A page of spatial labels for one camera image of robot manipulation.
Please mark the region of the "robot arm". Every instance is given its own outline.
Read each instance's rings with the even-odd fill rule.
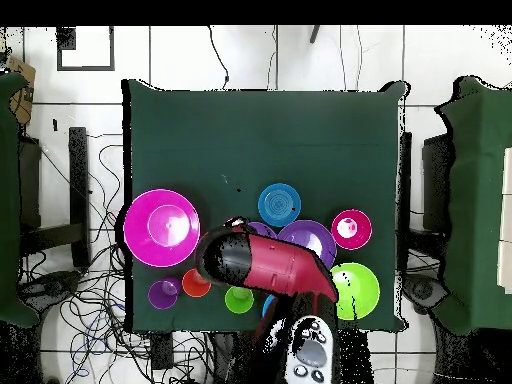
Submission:
[[[252,384],[338,384],[338,293],[309,249],[258,235],[243,218],[207,233],[196,268],[214,284],[272,293],[250,366]]]

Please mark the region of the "green cup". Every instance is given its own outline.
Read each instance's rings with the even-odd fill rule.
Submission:
[[[234,314],[245,314],[254,303],[252,291],[245,287],[231,287],[224,296],[227,308]]]
[[[370,269],[358,263],[346,263],[331,268],[331,274],[339,294],[336,304],[339,319],[361,319],[375,309],[379,303],[380,287]]]

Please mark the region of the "lime green plate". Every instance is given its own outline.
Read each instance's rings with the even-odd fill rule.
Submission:
[[[375,309],[380,288],[377,277],[370,269],[358,263],[346,263],[331,268],[331,274],[339,293],[336,304],[339,319],[361,319]]]

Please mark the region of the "purple cup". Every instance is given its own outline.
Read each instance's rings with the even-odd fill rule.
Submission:
[[[277,238],[313,250],[327,269],[330,269],[334,264],[336,242],[331,232],[319,222],[311,220],[294,221],[284,227]]]
[[[169,309],[176,303],[180,291],[180,280],[172,277],[163,278],[149,288],[149,303],[156,309]]]
[[[254,228],[260,236],[277,238],[277,234],[274,230],[261,222],[249,222],[249,225]]]

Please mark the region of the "blue plate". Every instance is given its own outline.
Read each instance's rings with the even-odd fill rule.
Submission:
[[[260,194],[258,211],[267,224],[285,227],[299,216],[299,193],[288,184],[272,184]]]
[[[264,318],[265,314],[267,313],[267,309],[272,303],[272,301],[275,299],[275,296],[269,295],[267,297],[267,300],[265,300],[265,303],[263,304],[263,311],[261,312],[261,317]]]

